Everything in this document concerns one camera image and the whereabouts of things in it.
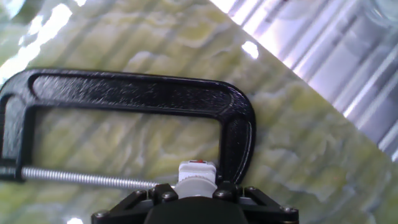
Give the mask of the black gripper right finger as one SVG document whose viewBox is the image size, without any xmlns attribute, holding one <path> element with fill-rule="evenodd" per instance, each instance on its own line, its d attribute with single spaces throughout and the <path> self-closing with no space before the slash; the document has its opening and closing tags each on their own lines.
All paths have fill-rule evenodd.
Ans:
<svg viewBox="0 0 398 224">
<path fill-rule="evenodd" d="M 299 224 L 297 208 L 282 206 L 253 186 L 225 181 L 213 192 L 213 199 L 232 206 L 227 214 L 237 215 L 234 223 Z"/>
</svg>

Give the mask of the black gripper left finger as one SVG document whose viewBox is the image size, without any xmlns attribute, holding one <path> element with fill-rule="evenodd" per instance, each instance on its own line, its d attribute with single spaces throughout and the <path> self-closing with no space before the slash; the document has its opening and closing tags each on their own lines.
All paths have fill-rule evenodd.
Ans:
<svg viewBox="0 0 398 224">
<path fill-rule="evenodd" d="M 144 223 L 156 205 L 172 202 L 178 194 L 170 184 L 159 184 L 149 190 L 135 190 L 110 210 L 100 210 L 91 215 L 92 224 Z"/>
</svg>

